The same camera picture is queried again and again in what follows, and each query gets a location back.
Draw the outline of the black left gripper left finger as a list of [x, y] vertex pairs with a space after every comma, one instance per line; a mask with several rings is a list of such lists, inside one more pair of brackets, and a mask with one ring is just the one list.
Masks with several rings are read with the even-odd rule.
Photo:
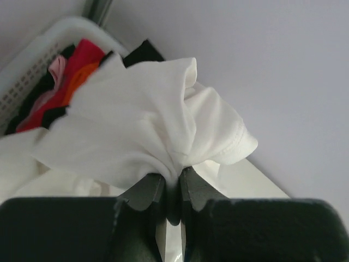
[[120, 196], [12, 198], [1, 205], [1, 261], [163, 261], [165, 181]]

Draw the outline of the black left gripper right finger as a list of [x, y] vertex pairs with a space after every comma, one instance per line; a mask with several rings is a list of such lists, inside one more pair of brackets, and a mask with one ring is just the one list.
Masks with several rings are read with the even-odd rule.
[[179, 185], [184, 261], [348, 261], [348, 233], [325, 201], [228, 198], [193, 168]]

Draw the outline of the white t-shirt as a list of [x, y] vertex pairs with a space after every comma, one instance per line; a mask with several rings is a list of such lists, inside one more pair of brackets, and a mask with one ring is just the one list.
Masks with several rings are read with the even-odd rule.
[[117, 55], [49, 128], [1, 138], [1, 200], [119, 195], [150, 173], [173, 190], [182, 170], [232, 165], [257, 148], [243, 119], [181, 58], [125, 67]]

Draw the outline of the white laundry basket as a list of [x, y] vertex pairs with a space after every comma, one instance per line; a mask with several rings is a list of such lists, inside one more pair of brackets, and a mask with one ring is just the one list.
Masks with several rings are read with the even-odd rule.
[[92, 21], [82, 17], [67, 17], [55, 22], [1, 70], [1, 135], [55, 57], [65, 47], [76, 45], [83, 38], [103, 51], [113, 50], [122, 56], [129, 53], [116, 38]]

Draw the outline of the orange garment in basket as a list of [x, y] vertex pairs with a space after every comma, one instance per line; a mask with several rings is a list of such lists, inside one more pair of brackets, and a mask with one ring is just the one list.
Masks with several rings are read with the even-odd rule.
[[60, 106], [67, 106], [70, 103], [70, 100], [75, 93], [75, 91], [85, 83], [89, 76], [98, 69], [99, 62], [94, 62], [84, 65], [80, 68], [71, 78], [68, 83], [66, 92], [64, 94], [63, 100], [60, 103]]

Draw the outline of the light pink garment in basket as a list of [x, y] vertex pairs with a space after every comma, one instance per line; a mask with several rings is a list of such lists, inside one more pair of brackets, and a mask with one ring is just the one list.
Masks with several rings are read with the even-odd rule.
[[33, 115], [36, 111], [38, 111], [46, 102], [48, 102], [59, 90], [62, 80], [63, 74], [65, 70], [65, 66], [67, 63], [67, 59], [58, 55], [50, 64], [48, 71], [50, 76], [53, 78], [54, 85], [48, 91], [45, 91], [38, 98], [35, 99], [33, 106], [31, 107], [29, 115]]

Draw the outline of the aluminium frame post left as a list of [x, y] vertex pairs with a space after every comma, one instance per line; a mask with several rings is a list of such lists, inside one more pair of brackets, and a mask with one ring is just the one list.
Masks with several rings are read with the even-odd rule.
[[104, 27], [114, 0], [86, 0], [82, 16]]

